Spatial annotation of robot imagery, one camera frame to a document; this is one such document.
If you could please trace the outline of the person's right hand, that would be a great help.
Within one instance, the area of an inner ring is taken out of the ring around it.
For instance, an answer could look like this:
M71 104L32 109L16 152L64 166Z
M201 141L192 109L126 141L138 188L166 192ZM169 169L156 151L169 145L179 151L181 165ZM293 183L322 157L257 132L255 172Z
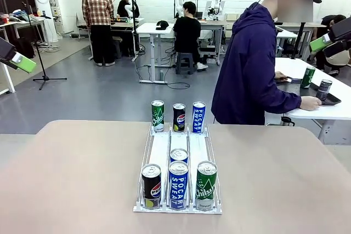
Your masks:
M313 97L313 96L302 96L301 97L301 104L299 106L300 109L306 111L314 111L318 109L322 105L320 99Z

